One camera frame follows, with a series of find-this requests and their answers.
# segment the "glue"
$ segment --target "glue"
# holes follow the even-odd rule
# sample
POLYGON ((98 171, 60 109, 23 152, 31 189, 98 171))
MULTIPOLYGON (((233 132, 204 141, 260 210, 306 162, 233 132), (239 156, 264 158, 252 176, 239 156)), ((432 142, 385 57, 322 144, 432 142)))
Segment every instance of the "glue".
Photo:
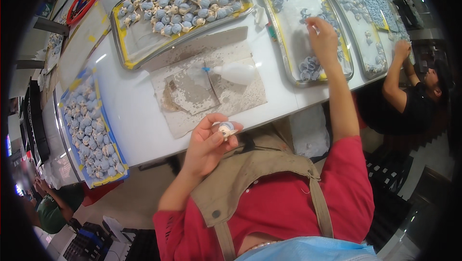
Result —
POLYGON ((242 63, 232 62, 222 67, 202 68, 206 72, 213 71, 223 79, 240 85, 250 85, 255 79, 255 67, 242 63))

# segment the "hand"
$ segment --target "hand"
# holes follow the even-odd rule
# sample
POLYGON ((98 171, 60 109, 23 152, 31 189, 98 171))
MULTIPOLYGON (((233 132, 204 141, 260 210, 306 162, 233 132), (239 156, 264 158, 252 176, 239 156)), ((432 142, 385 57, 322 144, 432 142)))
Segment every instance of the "hand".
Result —
POLYGON ((44 192, 48 192, 48 190, 50 189, 48 187, 47 182, 45 180, 40 179, 40 177, 38 176, 35 177, 34 188, 37 188, 36 185, 38 188, 42 189, 44 192))
POLYGON ((305 19, 306 28, 309 32, 311 47, 315 51, 323 68, 329 68, 332 64, 338 63, 337 46, 338 38, 334 28, 325 20, 318 17, 305 19))
POLYGON ((404 61, 411 54, 411 44, 400 40, 395 44, 395 58, 404 61))
MULTIPOLYGON (((194 128, 181 172, 203 178, 215 169, 224 153, 238 146, 235 135, 229 136, 228 141, 223 142, 218 124, 213 125, 218 121, 228 121, 228 117, 220 113, 208 114, 194 128)), ((231 123, 235 130, 241 131, 244 128, 239 123, 231 123)))

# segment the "floor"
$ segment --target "floor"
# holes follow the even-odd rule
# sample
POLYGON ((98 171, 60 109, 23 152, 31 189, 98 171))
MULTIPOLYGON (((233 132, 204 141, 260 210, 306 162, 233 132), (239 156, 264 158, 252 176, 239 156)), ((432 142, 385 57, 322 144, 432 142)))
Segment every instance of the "floor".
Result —
POLYGON ((124 228, 154 229, 153 214, 157 211, 160 197, 174 178, 168 165, 142 172, 133 168, 124 183, 93 205, 80 206, 74 218, 81 224, 102 224, 106 215, 117 219, 124 228))

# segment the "blue face mask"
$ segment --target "blue face mask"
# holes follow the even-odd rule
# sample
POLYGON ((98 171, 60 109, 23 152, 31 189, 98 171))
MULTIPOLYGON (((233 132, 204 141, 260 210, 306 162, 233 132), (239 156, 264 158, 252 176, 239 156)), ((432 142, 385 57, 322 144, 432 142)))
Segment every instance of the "blue face mask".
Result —
POLYGON ((297 237, 256 248, 239 256, 236 261, 322 260, 376 261, 374 248, 366 244, 326 238, 297 237))

